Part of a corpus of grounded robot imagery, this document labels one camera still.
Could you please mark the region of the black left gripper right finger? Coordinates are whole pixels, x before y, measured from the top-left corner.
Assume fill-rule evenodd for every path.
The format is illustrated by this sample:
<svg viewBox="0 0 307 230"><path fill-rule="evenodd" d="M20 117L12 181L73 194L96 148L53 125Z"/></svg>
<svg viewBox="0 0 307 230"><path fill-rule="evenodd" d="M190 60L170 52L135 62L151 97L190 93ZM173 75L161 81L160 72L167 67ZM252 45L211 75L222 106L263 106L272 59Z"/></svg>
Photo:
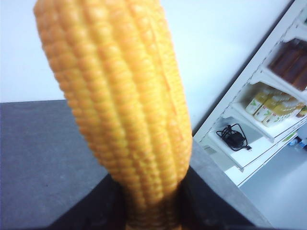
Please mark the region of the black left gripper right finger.
<svg viewBox="0 0 307 230"><path fill-rule="evenodd" d="M254 224L214 192L189 167L179 186L179 213L183 230L249 230Z"/></svg>

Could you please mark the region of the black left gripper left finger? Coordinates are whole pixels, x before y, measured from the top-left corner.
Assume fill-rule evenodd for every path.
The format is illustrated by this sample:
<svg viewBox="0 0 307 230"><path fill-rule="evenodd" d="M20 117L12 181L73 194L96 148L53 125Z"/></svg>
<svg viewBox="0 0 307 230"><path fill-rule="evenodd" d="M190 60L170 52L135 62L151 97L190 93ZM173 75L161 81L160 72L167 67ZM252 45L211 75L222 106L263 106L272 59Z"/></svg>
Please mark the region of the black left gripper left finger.
<svg viewBox="0 0 307 230"><path fill-rule="evenodd" d="M61 215L50 230L124 230L127 215L121 186L108 174L76 205Z"/></svg>

